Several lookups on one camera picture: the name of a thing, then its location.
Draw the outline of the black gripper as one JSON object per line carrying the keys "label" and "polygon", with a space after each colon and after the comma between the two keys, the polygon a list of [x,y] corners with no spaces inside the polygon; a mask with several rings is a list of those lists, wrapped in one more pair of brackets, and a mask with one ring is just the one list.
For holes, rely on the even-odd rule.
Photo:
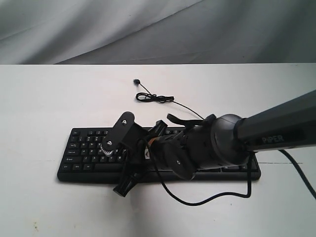
{"label": "black gripper", "polygon": [[165,135],[167,124],[165,122],[156,122],[155,126],[147,129],[133,122],[126,124],[124,127],[123,144],[131,157],[128,158],[123,166],[119,183],[114,187],[113,191],[121,197],[125,197],[131,189],[136,186],[143,178],[143,171],[130,172],[130,164],[138,166],[145,171],[154,171],[154,161],[150,157],[149,149],[144,140],[150,146],[150,140]]}

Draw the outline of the dark grey piper robot arm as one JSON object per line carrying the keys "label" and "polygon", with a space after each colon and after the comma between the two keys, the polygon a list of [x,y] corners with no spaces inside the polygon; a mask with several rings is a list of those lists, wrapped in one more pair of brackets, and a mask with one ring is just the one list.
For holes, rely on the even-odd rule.
{"label": "dark grey piper robot arm", "polygon": [[200,169],[251,164],[255,153],[310,147],[316,144],[316,93],[298,98],[248,118],[234,114],[209,115],[203,120],[167,118],[184,130],[164,135],[167,128],[158,121],[149,130],[124,112],[113,127],[112,149],[126,149],[125,164],[115,192],[120,196],[139,183],[151,168],[169,169],[184,180],[192,180]]}

